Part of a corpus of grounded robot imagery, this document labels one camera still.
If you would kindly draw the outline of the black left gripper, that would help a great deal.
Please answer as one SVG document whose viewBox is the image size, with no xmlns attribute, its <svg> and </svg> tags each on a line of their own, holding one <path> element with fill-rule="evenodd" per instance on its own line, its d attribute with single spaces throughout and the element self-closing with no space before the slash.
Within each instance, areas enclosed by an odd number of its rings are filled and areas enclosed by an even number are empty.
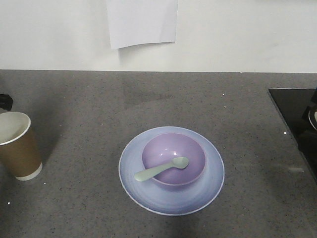
<svg viewBox="0 0 317 238">
<path fill-rule="evenodd" d="M 0 94 L 0 108 L 11 111 L 13 105 L 13 99 L 8 94 Z"/>
</svg>

